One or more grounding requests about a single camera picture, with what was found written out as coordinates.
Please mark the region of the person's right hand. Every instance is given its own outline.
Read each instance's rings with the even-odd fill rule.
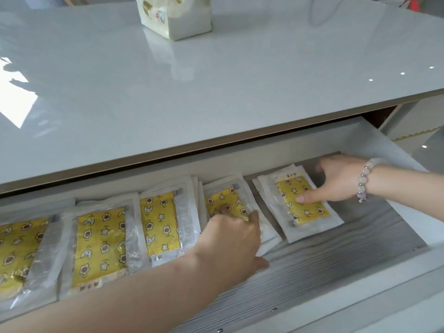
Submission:
[[[358,179],[366,160],[338,154],[321,157],[316,171],[325,173],[325,183],[315,190],[309,190],[296,197],[297,202],[342,201],[358,192]]]
[[[210,267],[208,278],[214,281],[217,293],[229,290],[269,266],[266,259],[256,257],[261,245],[258,212],[252,212],[247,222],[220,209],[222,214],[208,221],[192,249]]]

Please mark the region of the forearm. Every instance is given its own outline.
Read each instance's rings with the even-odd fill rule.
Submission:
[[[444,221],[444,175],[376,166],[366,190]]]
[[[167,332],[214,301],[209,267],[188,254],[54,303],[0,326],[2,332]]]

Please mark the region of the white star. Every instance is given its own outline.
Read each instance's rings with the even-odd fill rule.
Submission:
[[[107,270],[108,269],[108,267],[109,267],[110,265],[108,264],[108,263],[106,263],[106,262],[103,262],[103,264],[100,264],[100,271],[102,271],[102,270]]]

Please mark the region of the glossy white tabletop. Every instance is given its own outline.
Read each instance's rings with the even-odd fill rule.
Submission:
[[[444,88],[444,19],[367,0],[212,2],[214,31],[174,43],[136,3],[0,13],[0,192]]]

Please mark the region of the bracelet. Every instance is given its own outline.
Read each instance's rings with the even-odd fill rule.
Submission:
[[[370,169],[375,167],[376,165],[379,165],[380,163],[385,163],[386,160],[381,157],[373,157],[371,158],[364,166],[364,169],[361,172],[361,175],[358,179],[358,193],[356,196],[358,197],[359,202],[365,202],[367,201],[367,194],[365,193],[365,186],[364,184],[367,182],[367,175],[370,174]]]

